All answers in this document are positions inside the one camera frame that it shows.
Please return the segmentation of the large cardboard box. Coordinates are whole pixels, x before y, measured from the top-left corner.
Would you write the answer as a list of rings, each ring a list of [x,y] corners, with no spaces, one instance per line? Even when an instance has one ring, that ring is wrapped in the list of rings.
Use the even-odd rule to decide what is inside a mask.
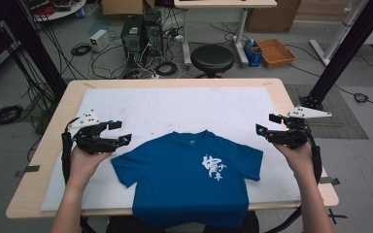
[[[275,0],[276,7],[252,9],[246,29],[253,33],[289,33],[302,0]]]

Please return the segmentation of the white power supply box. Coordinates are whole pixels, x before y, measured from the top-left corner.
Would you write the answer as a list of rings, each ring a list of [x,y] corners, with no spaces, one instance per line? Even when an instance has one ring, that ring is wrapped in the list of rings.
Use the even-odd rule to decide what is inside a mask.
[[[94,51],[100,52],[110,45],[108,32],[104,29],[98,30],[90,38],[90,43]]]

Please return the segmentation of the black computer tower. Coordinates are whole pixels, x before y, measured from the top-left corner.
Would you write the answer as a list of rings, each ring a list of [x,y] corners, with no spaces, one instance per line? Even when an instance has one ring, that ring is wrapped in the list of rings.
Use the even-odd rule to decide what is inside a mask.
[[[144,35],[148,55],[160,56],[163,51],[160,11],[149,11],[144,17]]]
[[[138,67],[142,63],[141,53],[144,49],[143,16],[128,15],[120,33],[127,65]]]

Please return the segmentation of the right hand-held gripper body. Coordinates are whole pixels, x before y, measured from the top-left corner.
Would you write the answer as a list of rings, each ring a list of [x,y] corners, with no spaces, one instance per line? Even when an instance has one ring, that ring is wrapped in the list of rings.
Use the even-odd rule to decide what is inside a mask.
[[[332,113],[319,111],[307,107],[296,106],[284,117],[287,118],[287,124],[284,124],[284,131],[270,130],[271,136],[266,140],[269,143],[289,146],[296,149],[303,146],[308,140],[314,141],[312,130],[307,122],[309,118],[331,117]]]

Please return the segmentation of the person's left hand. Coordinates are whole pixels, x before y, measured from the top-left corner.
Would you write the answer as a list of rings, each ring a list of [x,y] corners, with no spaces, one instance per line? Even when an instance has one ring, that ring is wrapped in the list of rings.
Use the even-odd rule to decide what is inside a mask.
[[[75,146],[71,155],[69,183],[88,183],[99,164],[110,156],[109,152],[97,152],[95,155],[92,155]]]

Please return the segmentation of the light wooden table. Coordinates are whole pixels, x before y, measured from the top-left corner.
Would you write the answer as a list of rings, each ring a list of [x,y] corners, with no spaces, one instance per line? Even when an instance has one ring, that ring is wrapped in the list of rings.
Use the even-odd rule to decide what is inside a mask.
[[[265,86],[272,92],[278,112],[286,115],[294,107],[279,79],[167,79],[72,81],[63,94],[44,137],[29,166],[40,165],[38,172],[26,173],[6,211],[9,218],[52,217],[60,202],[64,182],[60,165],[61,135],[75,117],[85,92],[91,88]]]

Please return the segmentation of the blue box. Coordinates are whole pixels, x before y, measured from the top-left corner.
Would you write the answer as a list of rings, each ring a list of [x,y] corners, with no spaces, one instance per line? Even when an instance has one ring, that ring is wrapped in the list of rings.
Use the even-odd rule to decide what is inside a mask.
[[[244,45],[244,53],[247,56],[250,67],[259,66],[262,60],[262,51],[254,39],[246,42],[246,44]]]

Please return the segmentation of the black tape cross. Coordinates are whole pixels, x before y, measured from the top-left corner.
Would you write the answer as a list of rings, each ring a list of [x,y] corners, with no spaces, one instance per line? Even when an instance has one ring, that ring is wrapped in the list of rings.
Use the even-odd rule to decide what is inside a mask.
[[[335,214],[331,208],[328,208],[328,217],[332,220],[333,224],[337,224],[337,219],[338,218],[344,218],[347,219],[348,217],[345,215],[338,215]]]

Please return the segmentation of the grey floor mat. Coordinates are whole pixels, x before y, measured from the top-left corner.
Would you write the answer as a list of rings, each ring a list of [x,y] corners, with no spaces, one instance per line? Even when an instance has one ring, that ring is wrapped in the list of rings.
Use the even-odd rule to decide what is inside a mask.
[[[357,121],[355,115],[334,87],[322,102],[323,109],[331,112],[331,117],[308,119],[315,138],[367,140],[368,136]]]

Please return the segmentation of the white metal stand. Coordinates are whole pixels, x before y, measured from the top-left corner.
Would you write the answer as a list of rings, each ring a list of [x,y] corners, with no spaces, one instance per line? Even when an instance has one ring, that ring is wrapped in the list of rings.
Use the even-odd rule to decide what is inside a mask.
[[[338,27],[335,36],[331,39],[330,43],[323,49],[316,40],[310,40],[309,44],[314,49],[324,66],[327,66],[331,57],[336,52],[337,48],[341,45],[350,29],[354,25],[354,21],[365,5],[366,0],[352,0],[348,7],[348,15]]]

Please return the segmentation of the blue printed t-shirt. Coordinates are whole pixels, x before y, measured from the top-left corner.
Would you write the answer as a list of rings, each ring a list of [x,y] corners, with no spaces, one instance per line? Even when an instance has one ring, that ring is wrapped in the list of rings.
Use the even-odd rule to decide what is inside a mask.
[[[112,159],[119,181],[136,186],[133,215],[165,229],[190,222],[239,229],[263,152],[208,130],[172,132]]]

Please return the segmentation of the dark tape strip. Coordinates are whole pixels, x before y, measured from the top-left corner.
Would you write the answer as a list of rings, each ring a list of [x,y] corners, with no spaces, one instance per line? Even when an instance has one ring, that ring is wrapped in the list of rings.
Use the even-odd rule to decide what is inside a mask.
[[[23,170],[18,170],[15,174],[17,178],[22,178],[26,173],[38,172],[40,165],[26,166]]]
[[[340,181],[338,178],[331,178],[331,177],[322,177],[320,178],[320,183],[325,184],[325,183],[330,183],[331,185],[335,186],[340,184]]]

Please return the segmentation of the white-legged desk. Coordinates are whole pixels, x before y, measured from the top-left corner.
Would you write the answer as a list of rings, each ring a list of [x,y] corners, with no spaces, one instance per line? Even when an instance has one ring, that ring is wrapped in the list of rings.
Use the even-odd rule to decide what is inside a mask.
[[[174,6],[183,13],[184,33],[182,39],[183,58],[186,66],[191,65],[187,26],[200,22],[237,22],[236,35],[232,44],[238,53],[240,64],[249,64],[241,43],[249,9],[275,8],[276,0],[174,0]]]

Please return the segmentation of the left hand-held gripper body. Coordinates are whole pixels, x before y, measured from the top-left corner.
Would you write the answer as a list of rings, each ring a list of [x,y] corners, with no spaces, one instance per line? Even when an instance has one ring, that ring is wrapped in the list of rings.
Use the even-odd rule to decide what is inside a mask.
[[[117,148],[113,145],[114,139],[101,137],[101,121],[97,114],[91,110],[88,113],[75,117],[67,124],[67,131],[77,129],[73,139],[77,146],[89,154],[97,152],[114,152]]]

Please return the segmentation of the person's dark trousers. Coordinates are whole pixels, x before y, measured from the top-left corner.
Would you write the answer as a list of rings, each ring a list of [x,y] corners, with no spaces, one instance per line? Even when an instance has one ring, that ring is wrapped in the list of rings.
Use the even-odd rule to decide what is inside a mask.
[[[247,212],[240,229],[229,229],[206,225],[202,233],[259,233],[259,223],[255,212]],[[166,233],[152,227],[135,216],[110,216],[106,233]]]

